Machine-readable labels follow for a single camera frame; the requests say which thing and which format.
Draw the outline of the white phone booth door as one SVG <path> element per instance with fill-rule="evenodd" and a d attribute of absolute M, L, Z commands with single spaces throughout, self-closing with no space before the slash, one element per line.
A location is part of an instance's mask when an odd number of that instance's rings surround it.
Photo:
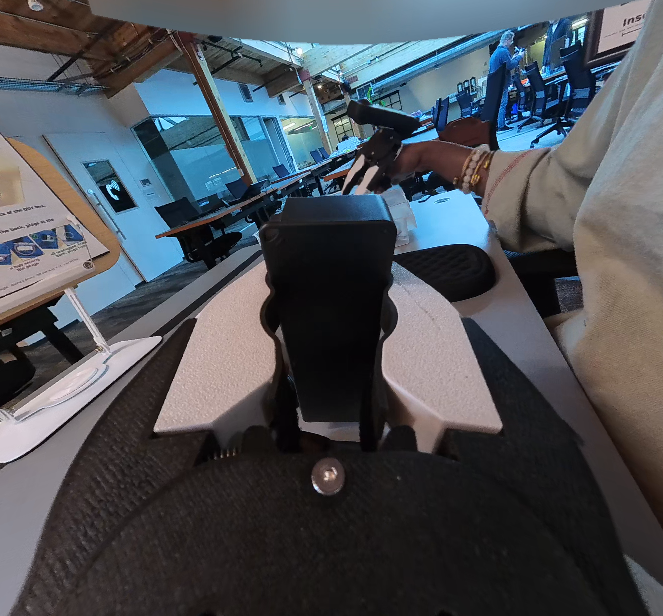
<path fill-rule="evenodd" d="M 44 139 L 118 238 L 142 281 L 151 279 L 150 243 L 128 171 L 104 132 L 47 133 Z"/>

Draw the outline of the black mesh wrist rest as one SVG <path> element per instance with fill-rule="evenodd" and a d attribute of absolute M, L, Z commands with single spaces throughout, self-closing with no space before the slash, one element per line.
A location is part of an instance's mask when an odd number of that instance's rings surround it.
<path fill-rule="evenodd" d="M 497 282 L 489 255 L 469 244 L 406 252 L 394 255 L 393 261 L 451 303 L 479 297 L 490 291 Z"/>

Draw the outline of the person's right hand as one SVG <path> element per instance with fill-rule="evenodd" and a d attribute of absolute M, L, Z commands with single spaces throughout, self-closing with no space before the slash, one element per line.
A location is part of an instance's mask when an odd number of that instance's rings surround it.
<path fill-rule="evenodd" d="M 452 187 L 460 179 L 471 152 L 472 148 L 440 140 L 405 144 L 386 176 L 394 186 L 414 173 L 434 172 Z"/>

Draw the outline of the clear plastic bin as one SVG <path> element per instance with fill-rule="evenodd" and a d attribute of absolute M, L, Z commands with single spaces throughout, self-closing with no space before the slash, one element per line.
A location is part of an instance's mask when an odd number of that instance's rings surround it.
<path fill-rule="evenodd" d="M 410 231 L 417 227 L 410 203 L 401 187 L 391 187 L 381 193 L 396 226 L 396 248 L 409 244 Z"/>

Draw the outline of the wooden office desk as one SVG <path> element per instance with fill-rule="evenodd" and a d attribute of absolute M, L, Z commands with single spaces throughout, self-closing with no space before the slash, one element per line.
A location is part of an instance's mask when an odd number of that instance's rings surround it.
<path fill-rule="evenodd" d="M 232 223 L 248 216 L 253 217 L 254 223 L 259 228 L 270 218 L 271 214 L 267 207 L 285 202 L 286 198 L 291 195 L 301 196 L 308 190 L 308 187 L 313 185 L 317 187 L 319 193 L 322 195 L 322 177 L 327 175 L 336 165 L 341 165 L 341 163 L 341 156 L 331 157 L 317 165 L 306 168 L 302 172 L 290 174 L 275 182 L 256 184 L 254 185 L 256 192 L 249 193 L 246 199 L 236 201 L 230 206 L 217 206 L 215 209 L 201 214 L 193 223 L 175 229 L 168 227 L 165 231 L 157 234 L 155 239 L 175 239 L 174 235 L 179 232 L 194 228 L 203 223 L 210 223 L 214 236 L 221 235 L 221 223 L 223 223 L 225 233 L 228 234 L 230 232 L 228 231 L 228 227 Z"/>

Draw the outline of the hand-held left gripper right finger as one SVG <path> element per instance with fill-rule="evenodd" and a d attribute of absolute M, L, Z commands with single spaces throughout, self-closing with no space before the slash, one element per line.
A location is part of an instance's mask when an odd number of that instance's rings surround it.
<path fill-rule="evenodd" d="M 436 452 L 449 430 L 501 432 L 501 417 L 452 304 L 396 263 L 378 302 L 377 344 L 361 397 L 361 448 L 376 450 L 385 426 L 410 427 L 425 453 Z"/>

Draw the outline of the black office chair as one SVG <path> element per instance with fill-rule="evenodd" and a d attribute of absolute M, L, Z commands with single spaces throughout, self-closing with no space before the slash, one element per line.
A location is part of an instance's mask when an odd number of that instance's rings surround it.
<path fill-rule="evenodd" d="M 489 135 L 494 138 L 497 131 L 499 107 L 505 89 L 507 65 L 502 63 L 496 71 L 488 74 L 483 105 L 479 112 L 481 122 L 488 124 Z"/>
<path fill-rule="evenodd" d="M 595 96 L 596 76 L 585 66 L 582 42 L 577 41 L 568 48 L 560 49 L 559 54 L 569 85 L 564 119 L 572 125 L 584 114 Z"/>
<path fill-rule="evenodd" d="M 200 217 L 187 197 L 177 201 L 157 206 L 156 212 L 168 224 L 170 229 L 193 223 Z M 225 226 L 221 223 L 221 235 L 214 236 L 210 223 L 203 223 L 194 228 L 187 229 L 174 235 L 182 248 L 184 258 L 193 264 L 203 262 L 210 270 L 229 256 L 230 251 L 242 240 L 241 232 L 225 233 Z"/>

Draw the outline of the person's right forearm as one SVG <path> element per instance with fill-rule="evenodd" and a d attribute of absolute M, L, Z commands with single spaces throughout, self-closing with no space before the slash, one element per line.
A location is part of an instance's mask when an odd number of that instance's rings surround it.
<path fill-rule="evenodd" d="M 484 144 L 465 161 L 454 183 L 482 197 L 483 215 L 507 250 L 573 249 L 576 217 L 595 168 L 574 162 L 565 147 L 491 151 Z"/>

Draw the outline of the person's cream sweater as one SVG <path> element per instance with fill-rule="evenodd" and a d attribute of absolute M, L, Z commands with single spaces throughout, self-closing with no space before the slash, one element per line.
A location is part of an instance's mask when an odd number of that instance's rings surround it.
<path fill-rule="evenodd" d="M 662 0 L 575 130 L 602 155 L 574 225 L 584 328 L 560 336 L 662 523 Z"/>

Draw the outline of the white document stand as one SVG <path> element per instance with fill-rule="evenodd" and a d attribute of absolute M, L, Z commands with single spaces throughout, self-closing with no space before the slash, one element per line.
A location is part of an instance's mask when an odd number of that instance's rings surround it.
<path fill-rule="evenodd" d="M 1 465 L 29 454 L 156 348 L 161 336 L 109 344 L 75 291 L 66 296 L 96 344 L 95 353 L 51 386 L 1 408 Z"/>

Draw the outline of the black usb hub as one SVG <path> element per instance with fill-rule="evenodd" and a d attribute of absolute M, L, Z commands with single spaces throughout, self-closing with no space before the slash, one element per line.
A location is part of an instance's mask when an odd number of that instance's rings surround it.
<path fill-rule="evenodd" d="M 294 197 L 260 231 L 305 422 L 359 422 L 396 227 L 378 195 Z"/>

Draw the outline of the wooden support post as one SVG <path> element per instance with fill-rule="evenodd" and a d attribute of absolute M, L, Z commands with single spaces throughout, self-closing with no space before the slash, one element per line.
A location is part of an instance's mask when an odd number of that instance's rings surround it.
<path fill-rule="evenodd" d="M 187 58 L 195 80 L 225 142 L 228 155 L 239 170 L 242 180 L 247 185 L 256 183 L 257 179 L 253 167 L 249 163 L 236 128 L 221 99 L 218 87 L 204 57 L 202 46 L 195 40 L 192 33 L 170 30 L 169 35 L 177 48 Z"/>

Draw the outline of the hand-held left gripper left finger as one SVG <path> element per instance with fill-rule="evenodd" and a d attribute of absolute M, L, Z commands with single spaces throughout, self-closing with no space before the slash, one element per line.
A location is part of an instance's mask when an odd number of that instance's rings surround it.
<path fill-rule="evenodd" d="M 211 432 L 222 450 L 241 446 L 251 427 L 299 450 L 297 404 L 287 379 L 265 262 L 223 288 L 195 318 L 153 431 Z"/>

